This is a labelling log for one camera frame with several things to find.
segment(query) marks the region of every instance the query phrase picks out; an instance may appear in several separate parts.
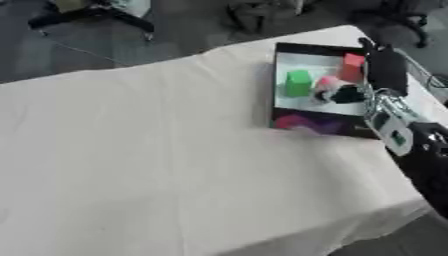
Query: white object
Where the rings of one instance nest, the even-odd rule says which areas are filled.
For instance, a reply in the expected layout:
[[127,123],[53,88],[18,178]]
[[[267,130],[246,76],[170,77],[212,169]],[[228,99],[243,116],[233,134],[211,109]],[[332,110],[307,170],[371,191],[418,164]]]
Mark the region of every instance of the white object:
[[323,256],[421,216],[381,142],[267,128],[275,42],[360,36],[342,26],[2,85],[0,255]]

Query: chair leg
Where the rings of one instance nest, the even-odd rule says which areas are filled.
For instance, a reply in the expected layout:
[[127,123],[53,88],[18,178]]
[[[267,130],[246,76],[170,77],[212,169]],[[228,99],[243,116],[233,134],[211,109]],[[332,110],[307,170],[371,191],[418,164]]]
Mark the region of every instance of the chair leg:
[[418,21],[418,25],[421,27],[426,26],[428,24],[428,15],[424,13],[409,12],[405,13],[404,16],[407,18],[413,18],[413,17],[420,18],[420,20]]
[[146,33],[154,33],[154,25],[151,22],[135,17],[134,15],[121,11],[117,8],[109,8],[105,10],[105,14],[128,25],[140,28]]
[[381,9],[365,9],[365,10],[357,10],[357,11],[353,11],[350,14],[350,21],[352,22],[357,22],[359,21],[361,18],[364,18],[363,16],[378,16],[384,19],[387,19],[387,16],[389,16],[389,13],[384,12]]
[[101,14],[103,10],[83,8],[80,10],[69,11],[64,13],[52,13],[43,16],[33,18],[28,21],[28,25],[31,29],[40,29],[43,27],[57,25],[60,23],[66,23],[74,20],[84,19],[91,16]]
[[407,15],[399,15],[395,14],[393,12],[387,12],[381,9],[372,9],[372,10],[358,10],[354,11],[352,13],[351,19],[353,21],[356,21],[360,16],[377,16],[381,17],[385,20],[393,21],[397,24],[400,24],[404,27],[409,28],[410,30],[414,31],[415,34],[417,34],[419,38],[419,42],[416,44],[418,48],[424,48],[428,45],[428,34],[419,26],[419,24],[413,22],[412,20],[409,20]]
[[428,45],[428,39],[429,36],[428,34],[415,22],[413,22],[412,20],[409,20],[406,17],[403,16],[390,16],[388,19],[402,25],[405,26],[407,28],[409,28],[410,30],[414,31],[415,34],[417,34],[418,38],[419,38],[419,42],[416,44],[416,46],[418,48],[424,48]]

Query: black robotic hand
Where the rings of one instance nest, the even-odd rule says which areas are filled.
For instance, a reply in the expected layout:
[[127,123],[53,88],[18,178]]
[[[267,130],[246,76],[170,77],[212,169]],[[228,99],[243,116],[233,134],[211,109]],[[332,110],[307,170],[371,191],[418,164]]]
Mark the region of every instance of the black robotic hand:
[[392,89],[401,96],[408,95],[407,62],[391,45],[374,45],[360,38],[367,64],[367,80],[374,90]]

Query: chair wheel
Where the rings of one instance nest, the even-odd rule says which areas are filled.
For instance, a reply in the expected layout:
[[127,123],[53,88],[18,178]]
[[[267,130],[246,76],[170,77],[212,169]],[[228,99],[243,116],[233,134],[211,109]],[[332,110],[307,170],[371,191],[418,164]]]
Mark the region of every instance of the chair wheel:
[[39,30],[39,34],[40,34],[42,37],[46,37],[46,36],[48,36],[48,32],[45,31],[45,30]]
[[418,21],[418,25],[419,25],[420,27],[424,27],[424,26],[428,25],[428,19],[426,19],[426,18],[420,19],[420,20]]
[[154,39],[153,33],[143,33],[143,38],[146,42],[150,42],[152,39]]
[[415,46],[417,46],[417,48],[425,48],[426,46],[428,46],[428,42],[420,41],[420,42],[416,43]]

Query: cable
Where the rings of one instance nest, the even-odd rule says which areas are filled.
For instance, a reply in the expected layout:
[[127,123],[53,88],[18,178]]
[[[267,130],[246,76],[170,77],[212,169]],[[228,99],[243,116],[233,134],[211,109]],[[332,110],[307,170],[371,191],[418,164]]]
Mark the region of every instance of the cable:
[[109,58],[109,57],[102,56],[100,54],[97,54],[97,53],[94,53],[94,52],[91,52],[91,51],[87,51],[87,50],[83,50],[83,49],[80,49],[80,48],[76,48],[76,47],[72,47],[72,46],[66,45],[66,44],[64,44],[62,42],[59,42],[59,41],[57,41],[55,39],[52,39],[52,38],[49,38],[49,37],[46,37],[46,39],[51,41],[52,43],[60,46],[60,47],[63,47],[63,48],[66,48],[66,49],[69,49],[69,50],[72,50],[72,51],[76,51],[76,52],[81,52],[81,53],[84,53],[84,54],[89,54],[89,55],[91,55],[93,57],[96,57],[96,58],[99,58],[99,59],[108,60],[108,61],[110,61],[110,62],[112,62],[112,63],[114,63],[116,65],[121,66],[121,67],[130,67],[130,66],[132,66],[130,64],[126,64],[124,62],[118,61],[118,60],[113,59],[113,58]]
[[407,60],[407,63],[410,64],[410,73],[415,77],[418,75],[419,77],[415,77],[416,79],[420,79],[420,83],[424,85],[426,89],[439,88],[439,89],[448,89],[448,75],[444,74],[431,74],[424,67],[422,67],[418,62],[412,59],[409,55],[407,55],[401,49],[395,49],[402,56],[404,56]]

